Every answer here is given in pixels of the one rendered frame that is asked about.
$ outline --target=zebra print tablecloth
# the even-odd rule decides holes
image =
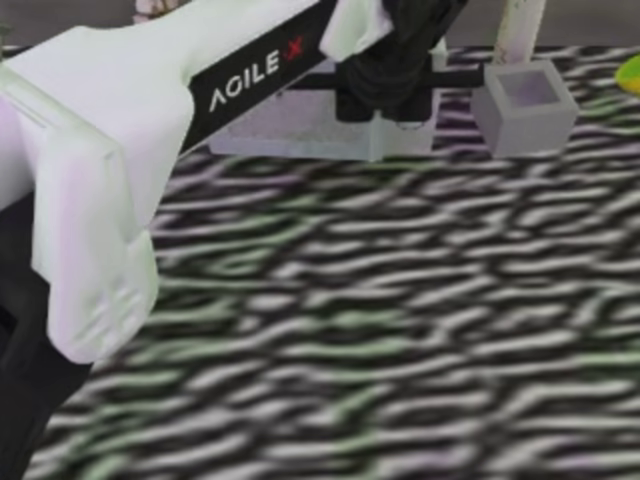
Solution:
[[[182,161],[158,309],[28,478],[640,478],[636,53],[541,53],[583,109],[562,156],[489,159],[447,92],[419,161]]]

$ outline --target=striped surface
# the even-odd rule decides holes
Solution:
[[[562,156],[490,160],[447,92],[420,161],[182,161],[157,311],[27,478],[637,479],[635,53],[544,53],[583,109]]]

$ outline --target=yellow object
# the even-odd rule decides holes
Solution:
[[[640,96],[640,55],[633,57],[618,69],[616,82],[623,90]]]

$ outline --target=white robotic arm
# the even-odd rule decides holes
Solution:
[[[65,357],[111,355],[155,302],[147,226],[194,120],[192,78],[320,4],[337,5],[322,46],[344,59],[390,31],[378,3],[194,0],[141,25],[71,29],[0,66],[3,168],[22,179],[0,185],[0,207],[35,184],[32,266],[51,286],[48,335]],[[279,73],[284,53],[244,69],[223,100]]]

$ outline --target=agile x logo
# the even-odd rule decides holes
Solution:
[[[272,51],[261,62],[252,63],[242,72],[229,78],[224,88],[216,88],[213,92],[209,112],[214,112],[219,105],[226,105],[230,99],[239,97],[243,92],[278,73],[282,68],[282,60],[292,62],[303,55],[303,42],[304,37],[298,35],[287,42],[286,48]]]

